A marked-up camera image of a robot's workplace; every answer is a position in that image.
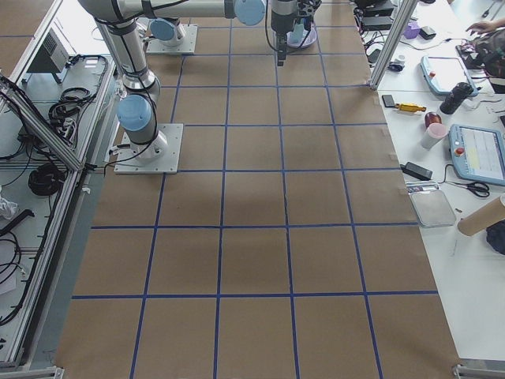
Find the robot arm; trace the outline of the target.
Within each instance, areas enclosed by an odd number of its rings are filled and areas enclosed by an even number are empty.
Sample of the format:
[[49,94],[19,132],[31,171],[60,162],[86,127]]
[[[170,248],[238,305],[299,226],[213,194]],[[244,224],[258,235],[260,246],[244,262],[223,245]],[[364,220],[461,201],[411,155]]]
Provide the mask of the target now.
[[157,122],[159,79],[148,67],[137,18],[237,18],[251,26],[265,19],[270,7],[275,49],[282,65],[287,34],[294,30],[299,17],[296,1],[81,1],[80,5],[94,17],[114,62],[122,69],[127,96],[119,103],[118,121],[129,138],[133,159],[141,163],[159,158],[166,152],[168,141]]
[[181,29],[178,21],[169,21],[163,18],[152,19],[149,29],[154,39],[168,47],[181,45],[185,38],[185,32]]

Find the person hand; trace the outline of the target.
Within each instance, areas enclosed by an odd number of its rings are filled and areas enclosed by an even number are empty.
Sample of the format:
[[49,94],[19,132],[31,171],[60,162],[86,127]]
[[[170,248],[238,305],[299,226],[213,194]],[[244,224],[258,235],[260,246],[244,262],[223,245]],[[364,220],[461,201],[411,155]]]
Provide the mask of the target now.
[[488,32],[492,32],[496,29],[496,24],[494,21],[478,21],[471,24],[466,31],[471,34],[485,34]]

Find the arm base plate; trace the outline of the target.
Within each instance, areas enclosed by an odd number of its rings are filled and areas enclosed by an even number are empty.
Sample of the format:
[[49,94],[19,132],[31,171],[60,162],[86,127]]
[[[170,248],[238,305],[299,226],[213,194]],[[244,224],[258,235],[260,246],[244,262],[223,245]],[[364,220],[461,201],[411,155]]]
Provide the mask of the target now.
[[181,123],[158,124],[158,136],[144,150],[144,147],[132,144],[126,132],[122,143],[129,147],[120,149],[119,163],[114,165],[116,174],[176,174],[184,126]]
[[172,24],[155,20],[149,25],[151,36],[146,40],[145,52],[150,55],[190,55],[196,50],[196,24]]

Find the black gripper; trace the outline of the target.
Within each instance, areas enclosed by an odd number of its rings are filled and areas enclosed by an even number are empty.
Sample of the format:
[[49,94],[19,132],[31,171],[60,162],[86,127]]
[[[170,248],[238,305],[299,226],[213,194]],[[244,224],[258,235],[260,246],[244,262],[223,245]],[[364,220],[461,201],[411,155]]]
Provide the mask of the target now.
[[294,30],[295,0],[271,0],[271,28],[275,35],[277,66],[284,66],[287,56],[287,33]]

